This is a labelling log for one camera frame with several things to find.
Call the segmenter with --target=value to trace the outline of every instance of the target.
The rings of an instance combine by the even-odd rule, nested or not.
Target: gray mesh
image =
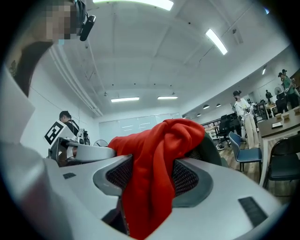
[[[193,189],[199,182],[198,176],[178,161],[173,162],[172,178],[176,196]]]
[[[201,156],[200,156],[199,151],[198,151],[196,148],[194,148],[193,150],[191,150],[190,152],[188,152],[188,153],[186,154],[186,157],[187,157],[187,158],[198,159],[198,160],[201,160],[201,159],[202,159]]]
[[[123,191],[126,188],[133,170],[133,160],[128,159],[106,173],[106,179],[112,184],[120,187]]]

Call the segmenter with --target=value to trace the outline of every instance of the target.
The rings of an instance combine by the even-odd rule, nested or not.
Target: red jacket
[[[134,156],[133,175],[122,195],[131,237],[145,239],[171,213],[173,160],[199,145],[204,134],[204,127],[194,121],[169,119],[109,143],[118,156]]]

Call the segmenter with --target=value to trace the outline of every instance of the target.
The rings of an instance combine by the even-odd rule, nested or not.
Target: fluorescent light
[[[140,99],[139,97],[116,98],[116,99],[112,99],[112,103],[126,102],[126,101],[137,101],[139,99]]]
[[[217,35],[213,32],[213,30],[209,29],[206,32],[206,35],[214,42],[214,44],[218,47],[223,55],[227,53],[227,49],[225,48],[224,44],[221,40],[217,37]]]
[[[165,10],[170,11],[171,8],[173,7],[173,2],[169,0],[93,0],[93,2],[139,2],[139,3],[145,3],[149,5],[153,5],[159,8],[163,8]]]
[[[158,100],[163,100],[163,99],[177,99],[178,97],[158,97]]]

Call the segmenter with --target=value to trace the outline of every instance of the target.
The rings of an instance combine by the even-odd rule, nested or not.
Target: fan
[[[275,95],[282,93],[282,89],[280,87],[276,87],[274,91],[275,91]]]
[[[97,146],[97,147],[107,147],[108,144],[104,140],[97,140],[97,141],[95,141],[94,146]]]

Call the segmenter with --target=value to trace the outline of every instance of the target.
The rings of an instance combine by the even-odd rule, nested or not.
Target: table
[[[290,114],[290,118],[287,120],[284,120],[283,118],[271,118],[257,124],[262,147],[262,174],[259,182],[260,186],[263,186],[272,147],[280,139],[296,135],[298,131],[300,131],[300,113],[295,114],[294,110],[289,110],[288,113]],[[283,126],[272,129],[272,124],[276,122],[281,122]]]
[[[217,128],[217,126],[212,126],[212,127],[208,127],[208,128],[205,129],[205,131],[210,135],[210,138],[211,138],[211,139],[212,139],[211,133],[212,133],[213,131],[215,131],[216,128]]]
[[[275,107],[276,107],[276,104],[266,105],[266,112],[267,112],[268,119],[269,119],[269,114],[268,114],[267,109],[271,110],[272,117],[274,117],[274,113],[273,113],[272,109],[275,108]]]

